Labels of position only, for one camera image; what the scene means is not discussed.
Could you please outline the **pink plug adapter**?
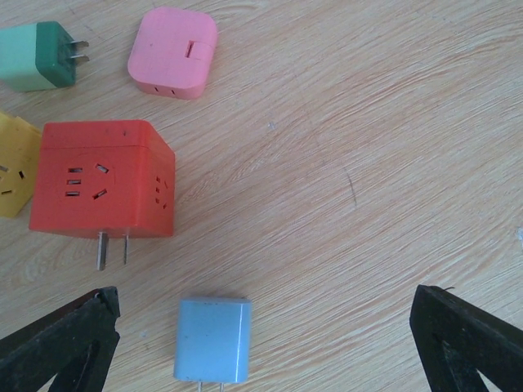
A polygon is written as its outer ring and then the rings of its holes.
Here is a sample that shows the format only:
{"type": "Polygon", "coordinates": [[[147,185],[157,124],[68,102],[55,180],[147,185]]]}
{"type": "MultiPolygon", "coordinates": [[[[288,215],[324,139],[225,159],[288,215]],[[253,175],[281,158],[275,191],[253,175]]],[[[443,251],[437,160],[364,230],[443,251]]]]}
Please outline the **pink plug adapter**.
{"type": "Polygon", "coordinates": [[[195,100],[206,87],[217,37],[206,13],[156,7],[141,20],[127,71],[145,93],[195,100]]]}

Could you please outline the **yellow cube socket adapter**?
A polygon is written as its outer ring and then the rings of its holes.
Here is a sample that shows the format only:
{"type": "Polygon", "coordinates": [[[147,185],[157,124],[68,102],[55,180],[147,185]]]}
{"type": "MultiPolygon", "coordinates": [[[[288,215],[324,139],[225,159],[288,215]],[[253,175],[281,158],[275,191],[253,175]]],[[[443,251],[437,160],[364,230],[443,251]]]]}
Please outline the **yellow cube socket adapter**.
{"type": "Polygon", "coordinates": [[[1,112],[1,217],[15,217],[34,194],[42,133],[1,112]]]}

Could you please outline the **green plug adapter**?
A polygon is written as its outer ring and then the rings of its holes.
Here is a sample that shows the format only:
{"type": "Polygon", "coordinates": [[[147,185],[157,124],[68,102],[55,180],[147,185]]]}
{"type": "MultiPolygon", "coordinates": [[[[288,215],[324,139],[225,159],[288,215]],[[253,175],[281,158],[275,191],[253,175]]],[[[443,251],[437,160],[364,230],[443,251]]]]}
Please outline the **green plug adapter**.
{"type": "Polygon", "coordinates": [[[1,29],[1,81],[17,92],[71,87],[77,65],[89,60],[79,51],[88,47],[75,40],[57,21],[1,29]]]}

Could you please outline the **red cube socket adapter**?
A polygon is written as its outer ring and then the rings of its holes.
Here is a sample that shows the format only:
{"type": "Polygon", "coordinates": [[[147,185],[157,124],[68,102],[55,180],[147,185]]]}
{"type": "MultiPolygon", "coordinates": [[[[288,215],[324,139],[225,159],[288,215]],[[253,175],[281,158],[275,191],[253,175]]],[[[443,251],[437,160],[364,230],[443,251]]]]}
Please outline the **red cube socket adapter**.
{"type": "Polygon", "coordinates": [[[48,122],[43,128],[29,228],[98,242],[170,237],[175,154],[146,120],[48,122]]]}

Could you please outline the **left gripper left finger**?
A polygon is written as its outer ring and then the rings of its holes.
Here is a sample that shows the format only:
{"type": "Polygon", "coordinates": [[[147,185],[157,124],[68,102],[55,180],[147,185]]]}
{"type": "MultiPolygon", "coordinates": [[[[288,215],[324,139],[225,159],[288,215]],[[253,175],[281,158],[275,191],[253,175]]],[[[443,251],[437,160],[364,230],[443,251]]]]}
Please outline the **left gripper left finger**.
{"type": "Polygon", "coordinates": [[[120,335],[118,289],[90,291],[1,339],[1,390],[102,391],[120,335]]]}

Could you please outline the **blue usb charger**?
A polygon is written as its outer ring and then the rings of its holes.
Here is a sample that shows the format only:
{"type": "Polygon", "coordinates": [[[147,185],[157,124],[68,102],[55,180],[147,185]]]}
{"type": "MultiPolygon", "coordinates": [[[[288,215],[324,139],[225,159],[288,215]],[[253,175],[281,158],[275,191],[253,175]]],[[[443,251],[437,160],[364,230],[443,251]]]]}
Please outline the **blue usb charger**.
{"type": "Polygon", "coordinates": [[[193,382],[244,383],[249,374],[253,303],[246,298],[188,297],[180,300],[173,376],[193,382]]]}

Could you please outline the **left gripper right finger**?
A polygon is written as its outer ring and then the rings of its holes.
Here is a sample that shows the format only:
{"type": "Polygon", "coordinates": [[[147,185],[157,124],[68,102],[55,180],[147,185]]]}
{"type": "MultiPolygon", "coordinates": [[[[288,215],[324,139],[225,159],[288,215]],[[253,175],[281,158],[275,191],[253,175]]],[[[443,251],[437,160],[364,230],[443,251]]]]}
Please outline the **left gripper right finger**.
{"type": "Polygon", "coordinates": [[[522,390],[522,330],[437,287],[419,285],[409,326],[433,391],[522,390]]]}

